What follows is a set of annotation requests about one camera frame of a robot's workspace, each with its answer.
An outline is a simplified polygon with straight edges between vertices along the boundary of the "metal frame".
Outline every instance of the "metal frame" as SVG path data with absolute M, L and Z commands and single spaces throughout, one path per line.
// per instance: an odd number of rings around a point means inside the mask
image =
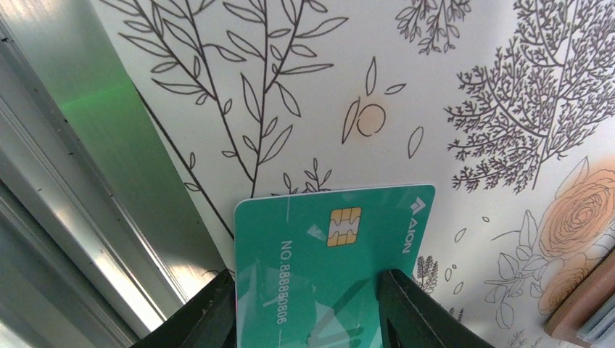
M 0 346 L 79 347 L 86 338 L 94 347 L 119 348 L 137 340 L 2 182 L 0 274 L 0 331 L 13 336 L 0 337 Z M 50 332 L 50 321 L 62 335 Z
M 0 179 L 131 328 L 146 336 L 181 300 L 118 218 L 123 214 L 85 160 L 76 158 L 85 152 L 69 149 L 58 134 L 66 130 L 53 128 L 37 108 L 9 53 L 0 48 Z

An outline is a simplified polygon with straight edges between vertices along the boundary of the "leaf drawing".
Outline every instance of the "leaf drawing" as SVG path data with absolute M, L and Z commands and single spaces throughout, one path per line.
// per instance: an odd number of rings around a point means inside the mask
M 419 256 L 416 259 L 416 274 L 412 279 L 421 290 L 432 294 L 438 284 L 438 261 L 434 261 L 431 255 L 427 258 Z
M 453 289 L 453 295 L 459 294 L 461 289 L 463 289 L 463 282 L 460 282 L 457 286 L 455 286 L 455 289 Z
M 165 71 L 169 71 L 169 70 L 173 69 L 177 65 L 178 65 L 177 62 L 163 62 L 163 63 L 160 63 L 160 64 L 156 65 L 155 67 L 153 67 L 150 71 L 152 73 L 154 73 L 154 74 L 160 74 L 160 73 L 163 73 Z
M 258 51 L 258 49 L 256 47 L 254 47 L 254 45 L 252 45 L 250 42 L 246 41 L 241 36 L 233 33 L 230 30 L 226 31 L 226 35 L 228 36 L 228 39 L 231 40 L 233 45 L 235 45 L 235 47 L 237 47 L 238 49 L 241 49 L 243 52 L 251 54 L 254 57 L 265 59 L 265 57 L 263 57 L 263 55 L 260 53 L 260 51 Z
M 314 73 L 317 71 L 325 70 L 332 67 L 333 64 L 314 64 L 314 65 L 305 65 L 302 67 L 293 67 L 292 69 L 283 70 L 280 72 L 282 75 L 296 75 L 296 74 L 307 74 Z
M 373 92 L 373 89 L 376 87 L 376 57 L 374 56 L 371 59 L 371 64 L 369 65 L 369 69 L 367 69 L 366 74 L 366 94 L 370 96 Z
M 506 288 L 506 286 L 497 285 L 489 292 L 489 294 L 487 294 L 484 300 L 489 303 L 499 302 L 507 294 L 507 290 L 508 289 Z
M 529 286 L 529 294 L 535 299 L 539 299 L 542 296 L 542 289 L 536 283 L 532 283 Z
M 267 100 L 267 96 L 270 96 L 271 87 L 274 83 L 278 86 L 281 98 L 275 98 L 276 103 L 284 104 L 289 111 L 289 115 L 302 116 L 300 101 L 287 88 L 278 83 L 277 78 L 280 75 L 301 75 L 333 67 L 333 64 L 327 62 L 303 65 L 301 62 L 294 62 L 294 59 L 316 58 L 316 53 L 308 47 L 310 38 L 322 38 L 325 34 L 339 28 L 347 21 L 347 18 L 321 19 L 320 25 L 303 33 L 299 32 L 299 27 L 304 9 L 310 9 L 315 17 L 327 13 L 327 8 L 316 0 L 284 0 L 281 2 L 291 25 L 281 24 L 281 27 L 277 28 L 272 28 L 271 24 L 268 23 L 268 16 L 271 17 L 273 14 L 270 13 L 271 9 L 268 9 L 266 1 L 223 1 L 220 7 L 224 8 L 224 11 L 227 11 L 234 21 L 242 22 L 242 25 L 252 25 L 261 37 L 260 40 L 256 40 L 253 36 L 250 36 L 248 41 L 234 30 L 225 29 L 228 40 L 232 44 L 232 46 L 227 47 L 224 43 L 216 44 L 203 41 L 205 37 L 209 36 L 204 35 L 207 30 L 219 25 L 215 18 L 205 15 L 206 10 L 215 0 L 100 1 L 128 16 L 123 22 L 127 33 L 119 34 L 122 38 L 145 54 L 164 59 L 162 62 L 157 62 L 150 70 L 152 74 L 156 75 L 156 78 L 152 79 L 153 83 L 177 97 L 190 97 L 190 102 L 194 102 L 196 105 L 204 105 L 206 102 L 215 105 L 230 143 L 229 148 L 223 150 L 220 155 L 236 161 L 246 180 L 252 186 L 249 196 L 254 196 L 259 167 L 281 153 L 293 129 L 292 124 L 286 123 L 279 131 L 280 125 L 283 124 L 282 116 L 268 115 L 265 106 L 272 103 L 272 101 L 268 102 Z M 147 12 L 141 5 L 141 2 L 144 1 L 148 3 L 145 6 L 148 9 Z M 300 38 L 299 36 L 302 39 L 301 44 L 296 42 L 296 39 Z M 285 40 L 273 42 L 282 37 Z M 184 53 L 186 48 L 188 48 L 187 51 L 191 52 L 190 55 Z M 233 100 L 228 95 L 224 95 L 226 91 L 217 88 L 220 81 L 214 79 L 215 74 L 212 72 L 218 70 L 219 67 L 213 66 L 212 54 L 219 55 L 227 62 L 239 63 L 249 60 L 262 65 L 263 71 L 260 74 L 262 80 L 258 82 L 250 80 L 245 74 L 240 73 L 244 103 L 239 107 L 245 106 L 245 112 L 239 110 L 234 113 L 238 116 L 250 115 L 257 121 L 255 128 L 258 133 L 256 133 L 256 136 L 248 137 L 244 134 L 237 134 L 236 131 L 231 129 L 228 119 L 230 118 L 229 112 L 233 108 Z M 158 77 L 171 70 L 174 70 L 177 77 L 183 80 L 171 82 L 166 78 Z M 146 105 L 155 125 L 191 176 L 191 182 L 186 183 L 186 188 L 190 191 L 199 192 L 205 198 L 221 225 L 233 238 L 231 229 L 193 171 L 196 158 L 193 154 L 187 158 L 184 157 L 175 145 L 173 137 L 167 132 L 155 112 L 151 110 L 145 98 L 140 93 L 139 96 Z M 318 188 L 329 179 L 330 175 L 331 171 L 328 171 L 324 177 L 317 177 L 319 183 L 311 183 L 311 185 Z
M 165 23 L 167 29 L 171 32 L 171 34 L 175 36 L 178 41 L 194 49 L 195 51 L 197 50 L 197 44 L 194 42 L 194 39 L 182 27 L 176 25 L 169 20 L 162 21 Z
M 519 245 L 529 247 L 532 250 L 537 238 L 538 225 L 536 224 L 536 219 L 534 219 L 532 212 L 526 210 L 525 216 L 523 216 L 523 224 L 519 231 Z
M 132 29 L 140 33 L 151 33 L 152 32 L 152 27 L 150 27 L 147 24 L 137 22 L 135 20 L 125 20 L 124 24 L 126 24 L 127 26 L 131 27 Z
M 460 37 L 456 23 L 470 11 L 470 0 L 418 0 L 399 11 L 395 20 L 404 39 L 417 43 L 419 54 L 447 53 Z
M 199 191 L 201 191 L 200 188 L 197 185 L 193 184 L 193 183 L 183 183 L 183 184 L 184 184 L 184 186 L 188 190 L 190 190 L 192 192 L 199 192 Z
M 271 134 L 273 130 L 276 129 L 277 125 L 278 125 L 278 117 L 275 116 L 274 118 L 271 119 L 271 121 L 269 121 L 269 124 L 267 125 L 267 128 L 265 129 L 265 132 L 263 133 L 263 138 Z
M 288 28 L 278 29 L 278 30 L 274 30 L 271 33 L 269 33 L 269 37 L 270 38 L 281 38 L 282 36 L 285 36 L 286 34 L 290 32 L 291 30 Z
M 327 8 L 324 5 L 322 5 L 320 2 L 318 2 L 316 0 L 307 0 L 307 3 L 316 12 L 327 13 L 327 11 L 328 11 Z
M 190 95 L 203 91 L 198 85 L 192 85 L 187 83 L 166 83 L 158 81 L 155 78 L 153 78 L 152 81 L 154 81 L 154 83 L 166 89 L 167 91 L 175 94 Z
M 237 17 L 246 20 L 248 22 L 254 22 L 254 23 L 262 23 L 263 19 L 254 11 L 252 11 L 251 9 L 247 9 L 245 7 L 241 7 L 241 6 L 237 6 L 237 5 L 233 5 L 231 3 L 228 2 L 224 2 L 224 7 L 226 7 L 226 9 L 232 13 L 233 15 L 236 15 Z
M 467 228 L 462 228 L 459 230 L 459 232 L 455 233 L 455 243 L 459 243 L 459 241 L 466 234 L 466 231 L 467 231 Z
M 150 40 L 146 40 L 145 38 L 139 38 L 137 36 L 130 36 L 130 35 L 125 35 L 125 34 L 120 34 L 120 36 L 130 41 L 131 44 L 139 47 L 140 49 L 144 50 L 145 52 L 149 54 L 155 55 L 156 57 L 162 57 L 162 58 L 171 57 L 171 54 L 169 53 L 169 51 L 165 47 L 159 45 L 158 43 L 152 42 Z
M 587 156 L 583 157 L 581 162 L 574 167 L 574 169 L 566 176 L 564 181 L 562 181 L 556 192 L 556 199 L 559 198 L 562 194 L 564 194 L 568 189 L 572 186 L 581 183 L 587 178 L 587 174 L 590 172 L 590 163 L 587 159 Z
M 461 72 L 468 99 L 447 107 L 466 164 L 453 187 L 535 188 L 542 164 L 562 159 L 615 114 L 615 3 L 516 0 L 518 23 L 493 67 Z
M 500 270 L 500 277 L 505 280 L 514 278 L 519 271 L 519 262 L 508 254 L 500 253 L 500 259 L 498 260 L 498 268 Z
M 397 85 L 390 86 L 387 91 L 384 92 L 387 96 L 400 93 L 405 87 L 405 83 L 398 83 Z
M 418 151 L 423 141 L 424 129 L 423 126 L 418 126 L 408 139 L 408 159 L 411 160 L 414 154 Z
M 358 97 L 346 112 L 346 118 L 344 119 L 344 127 L 342 128 L 342 144 L 346 142 L 348 136 L 350 135 L 350 131 L 355 126 L 355 121 L 357 120 L 357 115 L 359 115 L 359 106 L 361 103 L 361 98 Z
M 276 138 L 275 141 L 273 141 L 273 143 L 269 147 L 269 150 L 267 150 L 267 153 L 263 157 L 263 160 L 260 162 L 260 164 L 263 164 L 269 160 L 272 160 L 275 156 L 277 156 L 280 153 L 280 151 L 282 150 L 282 147 L 284 147 L 284 144 L 288 141 L 288 138 L 290 137 L 291 132 L 292 132 L 292 125 L 288 126 L 286 129 L 284 129 L 280 133 L 280 135 Z
M 292 51 L 292 53 L 296 54 L 297 56 L 301 56 L 301 57 L 315 58 L 318 56 L 314 51 L 312 51 L 312 49 L 310 49 L 306 45 L 300 45 L 300 44 L 292 45 L 290 46 L 290 50 Z
M 292 94 L 290 92 L 288 92 L 288 90 L 286 88 L 284 88 L 284 86 L 281 83 L 276 82 L 276 84 L 280 88 L 280 94 L 282 96 L 282 102 L 284 103 L 284 106 L 286 107 L 286 109 L 291 114 L 293 114 L 293 115 L 295 115 L 297 117 L 301 117 L 301 112 L 299 111 L 299 105 L 297 105 L 297 100 L 295 100 L 295 98 L 292 96 Z
M 305 33 L 297 35 L 297 38 L 313 38 L 316 36 L 322 36 L 331 31 L 337 29 L 340 25 L 344 24 L 348 18 L 346 17 L 335 17 L 322 22 L 318 27 L 309 30 Z
M 294 6 L 293 0 L 282 0 L 282 7 L 290 23 L 295 24 L 297 21 L 297 9 Z
M 502 302 L 495 311 L 495 321 L 501 328 L 511 328 L 515 321 L 515 310 L 506 302 Z
M 194 155 L 194 152 L 190 152 L 188 166 L 190 169 L 194 169 L 195 165 L 197 165 L 197 157 Z
M 226 49 L 220 45 L 214 45 L 212 43 L 208 43 L 206 45 L 203 46 L 203 48 L 206 47 L 213 47 L 215 48 L 218 53 L 220 54 L 220 56 L 226 60 L 228 60 L 229 62 L 245 62 L 246 59 L 243 58 L 242 56 L 238 55 L 237 53 L 232 52 L 229 49 Z
M 258 100 L 256 99 L 256 94 L 254 93 L 252 85 L 246 79 L 244 74 L 242 74 L 242 85 L 244 89 L 244 102 L 246 104 L 246 108 L 248 109 L 248 112 L 251 114 L 252 118 L 254 118 L 256 122 L 260 123 L 261 114 L 260 108 L 258 106 Z

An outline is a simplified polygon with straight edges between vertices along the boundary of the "orange fruit illustration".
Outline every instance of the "orange fruit illustration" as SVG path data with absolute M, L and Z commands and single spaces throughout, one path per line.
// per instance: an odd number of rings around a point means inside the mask
M 362 136 L 372 136 L 378 133 L 387 120 L 387 113 L 378 104 L 365 106 L 358 116 L 357 129 Z

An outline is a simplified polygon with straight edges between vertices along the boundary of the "gold chip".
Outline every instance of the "gold chip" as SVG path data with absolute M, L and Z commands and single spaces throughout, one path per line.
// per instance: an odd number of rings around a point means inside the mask
M 357 241 L 361 208 L 344 208 L 331 211 L 327 246 L 352 244 Z

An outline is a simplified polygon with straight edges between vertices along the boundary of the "wooden edge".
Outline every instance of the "wooden edge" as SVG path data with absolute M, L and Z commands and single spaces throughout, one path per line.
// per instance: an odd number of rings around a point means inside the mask
M 581 347 L 591 344 L 577 338 L 578 330 L 615 294 L 615 253 L 611 253 L 572 292 L 547 322 L 545 332 Z

